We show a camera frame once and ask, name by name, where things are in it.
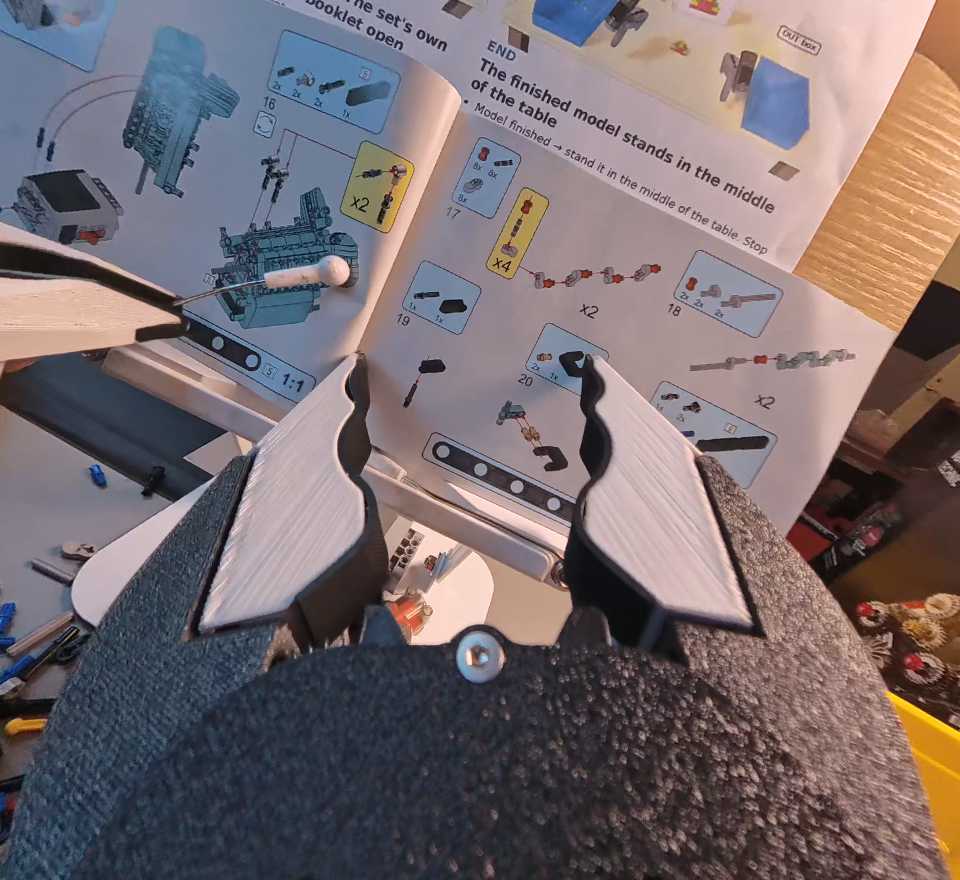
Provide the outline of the grey toy motor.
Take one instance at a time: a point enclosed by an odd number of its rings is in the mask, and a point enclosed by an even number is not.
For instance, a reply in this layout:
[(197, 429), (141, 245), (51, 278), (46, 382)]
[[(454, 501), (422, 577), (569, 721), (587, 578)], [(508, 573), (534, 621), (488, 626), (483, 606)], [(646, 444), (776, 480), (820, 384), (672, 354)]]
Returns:
[(386, 607), (407, 644), (413, 643), (433, 615), (425, 592), (416, 586), (409, 586), (399, 597), (387, 601)]

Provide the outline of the nested yellow empty bins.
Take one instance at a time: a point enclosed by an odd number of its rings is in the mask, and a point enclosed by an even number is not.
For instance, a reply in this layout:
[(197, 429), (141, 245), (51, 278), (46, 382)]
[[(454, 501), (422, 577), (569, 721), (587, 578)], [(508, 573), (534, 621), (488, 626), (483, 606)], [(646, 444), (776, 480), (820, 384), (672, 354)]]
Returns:
[(888, 693), (903, 725), (950, 877), (959, 878), (959, 732)]

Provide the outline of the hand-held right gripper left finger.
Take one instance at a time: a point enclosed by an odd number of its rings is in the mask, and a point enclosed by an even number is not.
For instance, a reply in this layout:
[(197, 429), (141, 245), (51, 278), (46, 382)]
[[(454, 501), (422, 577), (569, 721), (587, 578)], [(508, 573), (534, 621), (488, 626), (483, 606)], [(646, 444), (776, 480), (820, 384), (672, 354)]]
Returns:
[(255, 446), (200, 634), (270, 621), (294, 636), (340, 636), (378, 604), (388, 553), (362, 471), (368, 365), (350, 354)]

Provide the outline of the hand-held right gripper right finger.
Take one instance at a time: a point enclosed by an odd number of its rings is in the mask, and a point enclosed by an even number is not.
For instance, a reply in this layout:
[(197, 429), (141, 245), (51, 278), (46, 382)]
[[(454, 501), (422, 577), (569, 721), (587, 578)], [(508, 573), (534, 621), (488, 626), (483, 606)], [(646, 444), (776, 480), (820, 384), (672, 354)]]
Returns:
[(678, 651), (675, 624), (757, 633), (757, 614), (695, 447), (604, 358), (580, 367), (588, 479), (575, 502), (563, 574), (575, 608), (612, 639)]

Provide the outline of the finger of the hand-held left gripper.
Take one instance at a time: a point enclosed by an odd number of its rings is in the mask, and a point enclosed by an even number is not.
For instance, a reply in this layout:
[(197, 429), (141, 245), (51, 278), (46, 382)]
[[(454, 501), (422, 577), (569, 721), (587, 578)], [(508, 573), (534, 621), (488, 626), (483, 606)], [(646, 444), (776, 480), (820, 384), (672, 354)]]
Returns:
[(1, 280), (1, 361), (131, 346), (178, 337), (174, 312), (81, 279)]
[(91, 281), (154, 305), (178, 302), (174, 293), (113, 263), (7, 224), (2, 224), (1, 270), (4, 276)]

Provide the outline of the white document stand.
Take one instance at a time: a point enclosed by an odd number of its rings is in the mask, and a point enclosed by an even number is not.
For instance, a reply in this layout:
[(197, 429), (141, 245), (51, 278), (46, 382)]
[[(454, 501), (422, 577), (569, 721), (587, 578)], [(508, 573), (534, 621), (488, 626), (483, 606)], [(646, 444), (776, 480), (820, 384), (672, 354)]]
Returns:
[[(386, 403), (377, 393), (379, 381), (385, 376), (382, 358), (369, 351), (351, 354), (362, 354), (366, 359), (366, 418), (370, 410), (380, 416)], [(337, 640), (339, 636), (295, 636), (281, 621), (213, 634), (198, 632), (256, 446), (296, 406), (278, 421), (257, 415), (254, 419), (260, 430), (254, 434), (256, 442), (248, 454), (234, 458), (206, 487), (105, 548), (93, 561), (93, 573), (79, 575), (74, 591), (81, 597), (75, 605), (80, 617), (97, 628), (95, 638), (102, 651), (123, 650), (128, 658), (153, 660), (161, 657), (162, 646), (176, 650), (199, 641), (232, 643), (240, 640), (241, 634), (261, 628), (287, 631), (301, 651)], [(374, 494), (380, 522), (380, 510), (386, 507), (473, 552), (499, 554), (502, 562), (538, 581), (547, 580), (561, 563), (564, 548), (555, 529), (510, 514), (483, 499), (468, 501), (458, 494), (450, 501), (432, 494), (410, 480), (398, 462), (370, 444), (362, 477)]]

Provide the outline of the grey battery box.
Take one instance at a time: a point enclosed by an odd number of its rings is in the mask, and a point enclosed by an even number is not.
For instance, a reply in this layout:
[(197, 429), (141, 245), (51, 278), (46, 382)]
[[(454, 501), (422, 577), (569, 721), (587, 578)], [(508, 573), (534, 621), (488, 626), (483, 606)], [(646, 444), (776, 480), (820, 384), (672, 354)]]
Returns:
[(385, 591), (399, 595), (414, 588), (426, 594), (473, 550), (435, 530), (397, 517), (385, 534), (389, 574)]

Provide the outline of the printed instruction sheet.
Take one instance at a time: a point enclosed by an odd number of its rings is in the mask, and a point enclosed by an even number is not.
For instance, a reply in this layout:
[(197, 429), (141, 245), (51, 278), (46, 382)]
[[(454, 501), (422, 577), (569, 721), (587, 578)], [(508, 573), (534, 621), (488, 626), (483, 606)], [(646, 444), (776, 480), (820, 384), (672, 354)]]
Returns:
[(267, 419), (366, 354), (374, 446), (560, 530), (584, 357), (786, 531), (892, 335), (576, 170), (421, 62), (269, 0), (2, 0), (2, 228), (172, 294), (150, 346)]

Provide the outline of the black engine kit box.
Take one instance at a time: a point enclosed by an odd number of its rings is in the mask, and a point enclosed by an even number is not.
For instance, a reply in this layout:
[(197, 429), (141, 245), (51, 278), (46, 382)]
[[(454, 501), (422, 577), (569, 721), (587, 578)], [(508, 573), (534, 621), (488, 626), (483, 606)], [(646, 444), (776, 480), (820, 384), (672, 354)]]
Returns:
[(959, 454), (899, 478), (834, 463), (789, 538), (862, 639), (888, 688), (959, 726)]

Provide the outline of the large printed task sheet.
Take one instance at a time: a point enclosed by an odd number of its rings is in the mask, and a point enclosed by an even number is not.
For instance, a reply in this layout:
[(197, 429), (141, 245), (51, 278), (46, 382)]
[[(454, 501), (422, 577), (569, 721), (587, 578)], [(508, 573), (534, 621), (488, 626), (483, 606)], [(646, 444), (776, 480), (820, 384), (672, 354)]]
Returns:
[(431, 67), (463, 111), (801, 259), (936, 0), (273, 0)]

